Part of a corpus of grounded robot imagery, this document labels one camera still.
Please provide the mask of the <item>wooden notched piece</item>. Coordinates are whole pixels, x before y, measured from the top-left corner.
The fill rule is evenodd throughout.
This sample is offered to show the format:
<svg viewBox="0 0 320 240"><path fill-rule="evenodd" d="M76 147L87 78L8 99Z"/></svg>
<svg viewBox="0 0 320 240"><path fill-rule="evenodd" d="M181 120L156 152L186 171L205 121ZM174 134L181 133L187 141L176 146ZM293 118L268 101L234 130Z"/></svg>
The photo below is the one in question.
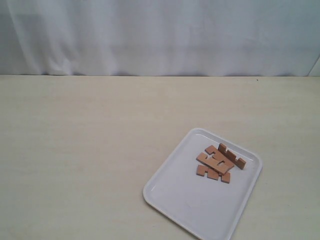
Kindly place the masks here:
<svg viewBox="0 0 320 240"><path fill-rule="evenodd" d="M240 168L241 170L245 168L247 162L241 157L237 158L232 151L227 150L227 147L223 143L219 144L218 150L238 168Z"/></svg>
<svg viewBox="0 0 320 240"><path fill-rule="evenodd" d="M225 175L231 167L228 166L223 160L219 160L213 157L208 157L205 153L201 152L196 160L200 163L210 167L221 175Z"/></svg>
<svg viewBox="0 0 320 240"><path fill-rule="evenodd" d="M227 171L225 174L219 173L212 168L209 168L205 165L198 165L196 169L197 176L207 176L207 178L218 181L219 179L221 182L229 184L231 181L231 173Z"/></svg>
<svg viewBox="0 0 320 240"><path fill-rule="evenodd" d="M216 147L210 145L204 150L211 158L215 159L218 168L232 169L235 165L227 159Z"/></svg>

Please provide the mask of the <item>white curtain backdrop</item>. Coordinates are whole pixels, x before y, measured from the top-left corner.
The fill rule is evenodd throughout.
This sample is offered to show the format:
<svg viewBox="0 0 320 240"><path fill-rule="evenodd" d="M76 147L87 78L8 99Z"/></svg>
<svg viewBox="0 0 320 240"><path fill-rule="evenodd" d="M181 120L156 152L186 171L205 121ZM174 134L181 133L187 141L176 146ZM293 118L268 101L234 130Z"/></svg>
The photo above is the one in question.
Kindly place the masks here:
<svg viewBox="0 0 320 240"><path fill-rule="evenodd" d="M317 0L3 0L3 75L320 74Z"/></svg>

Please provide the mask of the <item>white plastic tray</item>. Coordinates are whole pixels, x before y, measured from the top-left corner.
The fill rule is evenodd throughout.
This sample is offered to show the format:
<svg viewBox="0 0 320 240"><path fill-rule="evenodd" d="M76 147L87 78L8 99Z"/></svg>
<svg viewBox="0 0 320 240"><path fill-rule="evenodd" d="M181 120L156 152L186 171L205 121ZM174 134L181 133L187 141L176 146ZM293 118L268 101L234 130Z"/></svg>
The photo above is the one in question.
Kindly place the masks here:
<svg viewBox="0 0 320 240"><path fill-rule="evenodd" d="M237 158L230 182L196 174L196 157L220 143ZM191 129L143 188L144 200L201 240L229 240L263 168L262 160L241 146L203 128Z"/></svg>

